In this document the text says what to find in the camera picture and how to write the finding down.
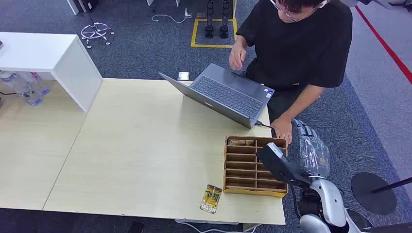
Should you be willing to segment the person's left hand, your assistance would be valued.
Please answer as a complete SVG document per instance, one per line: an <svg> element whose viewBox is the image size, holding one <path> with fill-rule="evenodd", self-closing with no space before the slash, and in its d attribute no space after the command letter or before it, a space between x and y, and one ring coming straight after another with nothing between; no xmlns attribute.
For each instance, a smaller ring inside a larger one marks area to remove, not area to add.
<svg viewBox="0 0 412 233"><path fill-rule="evenodd" d="M292 118L288 116L280 116L271 123L275 131L276 138L284 139L286 144L292 142Z"/></svg>

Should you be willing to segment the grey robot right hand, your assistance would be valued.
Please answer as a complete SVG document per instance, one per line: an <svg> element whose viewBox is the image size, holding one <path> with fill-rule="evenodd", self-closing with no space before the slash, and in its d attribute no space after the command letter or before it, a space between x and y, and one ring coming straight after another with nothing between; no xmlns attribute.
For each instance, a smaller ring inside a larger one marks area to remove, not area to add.
<svg viewBox="0 0 412 233"><path fill-rule="evenodd" d="M293 119L298 132L300 172L306 176L326 178L330 173L329 148L306 123Z"/></svg>

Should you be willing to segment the person's right hand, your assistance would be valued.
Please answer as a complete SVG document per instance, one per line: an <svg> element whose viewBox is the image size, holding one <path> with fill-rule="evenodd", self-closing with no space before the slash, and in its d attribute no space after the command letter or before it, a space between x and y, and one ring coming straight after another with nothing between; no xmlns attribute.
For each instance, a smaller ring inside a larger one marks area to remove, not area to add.
<svg viewBox="0 0 412 233"><path fill-rule="evenodd" d="M243 43L235 43L229 54L229 64L233 70L241 70L246 57L246 49Z"/></svg>

